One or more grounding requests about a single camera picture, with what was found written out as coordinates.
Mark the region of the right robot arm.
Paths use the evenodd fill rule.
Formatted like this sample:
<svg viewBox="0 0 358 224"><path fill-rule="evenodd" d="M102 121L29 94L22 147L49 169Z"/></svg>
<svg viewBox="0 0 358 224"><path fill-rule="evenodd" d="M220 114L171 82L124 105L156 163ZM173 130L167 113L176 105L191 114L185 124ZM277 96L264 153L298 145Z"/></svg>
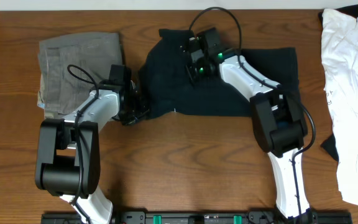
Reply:
<svg viewBox="0 0 358 224"><path fill-rule="evenodd" d="M306 223L310 205L303 177L296 170L301 167L308 129L299 102L281 90L279 82L256 70L238 50L224 49L205 37L191 37L183 51L192 82L217 76L250 103L255 139L272 163L278 211L290 223Z"/></svg>

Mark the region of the black t-shirt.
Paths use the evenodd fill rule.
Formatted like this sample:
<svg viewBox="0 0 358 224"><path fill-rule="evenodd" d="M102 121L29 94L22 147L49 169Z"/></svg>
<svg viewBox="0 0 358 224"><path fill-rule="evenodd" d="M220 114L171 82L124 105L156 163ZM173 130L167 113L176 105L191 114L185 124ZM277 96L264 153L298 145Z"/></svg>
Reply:
<svg viewBox="0 0 358 224"><path fill-rule="evenodd" d="M142 94L149 102L149 118L177 112L197 116L250 117L249 102L218 77L192 83L186 72L182 45L192 36L187 30L159 30L160 41L140 68ZM242 56L261 74L290 91L298 91L298 62L293 47L242 49Z"/></svg>

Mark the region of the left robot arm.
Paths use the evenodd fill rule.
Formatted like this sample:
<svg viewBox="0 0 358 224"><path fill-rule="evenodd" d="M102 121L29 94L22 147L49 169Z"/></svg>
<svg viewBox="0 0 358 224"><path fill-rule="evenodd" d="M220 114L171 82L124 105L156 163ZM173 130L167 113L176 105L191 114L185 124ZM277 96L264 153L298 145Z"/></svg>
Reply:
<svg viewBox="0 0 358 224"><path fill-rule="evenodd" d="M111 223L113 203L99 188L99 132L110 121L134 124L146 113L132 80L97 84L70 114L40 125L35 184L77 212L80 223Z"/></svg>

